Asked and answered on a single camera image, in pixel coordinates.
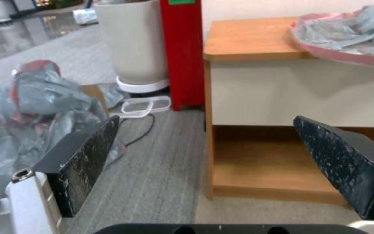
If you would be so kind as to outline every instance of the green label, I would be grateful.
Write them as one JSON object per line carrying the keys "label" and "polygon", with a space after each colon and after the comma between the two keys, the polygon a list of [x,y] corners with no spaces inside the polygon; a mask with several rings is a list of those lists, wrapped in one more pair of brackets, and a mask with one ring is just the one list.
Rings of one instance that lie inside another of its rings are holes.
{"label": "green label", "polygon": [[196,0],[168,0],[170,5],[193,4]]}

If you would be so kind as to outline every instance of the tiled floor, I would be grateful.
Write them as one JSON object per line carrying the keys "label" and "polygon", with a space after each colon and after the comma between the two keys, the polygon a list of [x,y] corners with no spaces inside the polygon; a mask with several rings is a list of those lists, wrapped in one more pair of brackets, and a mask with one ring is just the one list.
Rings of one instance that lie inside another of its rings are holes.
{"label": "tiled floor", "polygon": [[72,12],[42,13],[0,25],[0,59],[82,28]]}

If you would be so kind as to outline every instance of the black cable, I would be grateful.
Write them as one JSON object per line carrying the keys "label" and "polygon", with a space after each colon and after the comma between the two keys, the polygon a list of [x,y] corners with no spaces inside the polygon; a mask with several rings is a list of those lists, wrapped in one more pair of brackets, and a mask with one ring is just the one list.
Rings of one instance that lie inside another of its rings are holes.
{"label": "black cable", "polygon": [[[130,141],[128,143],[125,144],[126,147],[132,145],[133,143],[141,140],[142,138],[144,138],[146,135],[148,135],[148,133],[151,132],[151,130],[153,129],[153,126],[154,126],[154,123],[156,122],[156,117],[152,114],[148,114],[147,116],[151,116],[151,118],[153,119],[153,121],[151,122],[151,126],[150,128],[144,133],[142,134],[140,137],[137,137],[136,139],[134,139],[133,141]],[[122,125],[123,122],[125,122],[127,119],[123,119],[120,123],[119,123],[119,127]]]}

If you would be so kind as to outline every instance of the white planter pot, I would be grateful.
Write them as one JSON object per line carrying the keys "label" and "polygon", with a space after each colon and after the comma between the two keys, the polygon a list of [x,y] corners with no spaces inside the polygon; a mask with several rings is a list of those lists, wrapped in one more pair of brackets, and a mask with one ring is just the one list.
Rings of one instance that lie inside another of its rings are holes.
{"label": "white planter pot", "polygon": [[119,79],[132,85],[168,78],[159,0],[95,5]]}

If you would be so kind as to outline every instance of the red panel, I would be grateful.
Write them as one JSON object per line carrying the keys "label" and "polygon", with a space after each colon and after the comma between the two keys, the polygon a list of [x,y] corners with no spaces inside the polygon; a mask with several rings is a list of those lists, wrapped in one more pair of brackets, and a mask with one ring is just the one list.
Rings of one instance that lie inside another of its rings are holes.
{"label": "red panel", "polygon": [[161,0],[172,106],[204,105],[202,12],[194,4],[170,5]]}

